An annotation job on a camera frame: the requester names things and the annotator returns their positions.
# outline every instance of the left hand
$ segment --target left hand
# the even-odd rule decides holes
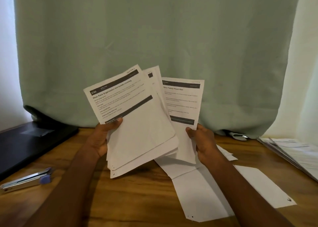
[[[122,121],[122,118],[118,118],[116,121],[112,123],[98,123],[93,133],[88,137],[86,141],[86,146],[92,147],[97,152],[99,157],[105,155],[107,153],[107,133],[110,130],[117,129],[121,125]]]

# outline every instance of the fabric curtain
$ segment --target fabric curtain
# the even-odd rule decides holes
[[[204,79],[200,122],[262,135],[276,118],[298,0],[15,0],[24,105],[94,126],[83,89],[139,64]]]

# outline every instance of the wooden desk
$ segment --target wooden desk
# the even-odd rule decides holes
[[[20,218],[21,223],[26,221],[58,184],[91,131],[81,129],[77,135],[2,181],[12,181],[47,167],[56,168],[51,184],[0,196],[0,218],[21,208],[16,218]],[[216,136],[216,140],[239,159],[233,161],[234,164],[260,169],[297,202],[298,205],[279,209],[295,226],[318,226],[318,183],[255,140],[241,142],[222,136]],[[87,197],[85,226],[239,226],[235,217],[203,223],[187,220],[172,181],[154,161],[116,179],[110,179],[109,175],[103,159],[96,168]]]

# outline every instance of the hand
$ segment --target hand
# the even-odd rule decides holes
[[[107,133],[110,130],[117,129],[121,125],[122,121],[122,118],[118,118],[116,121],[112,123],[98,123],[93,133],[88,137],[86,141],[86,146],[92,147],[97,152],[99,157],[105,155],[107,153]]]
[[[198,158],[201,163],[206,165],[209,161],[211,161],[213,154],[218,151],[214,139],[214,133],[211,130],[206,129],[201,124],[197,125],[196,130],[187,127],[185,131],[188,133],[190,138],[194,137],[197,144]]]

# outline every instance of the right hand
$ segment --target right hand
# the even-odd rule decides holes
[[[214,133],[211,130],[206,129],[201,124],[197,125],[196,130],[187,127],[185,131],[190,138],[194,137],[197,144],[198,159],[200,162],[204,165],[208,164],[213,155],[218,152]]]

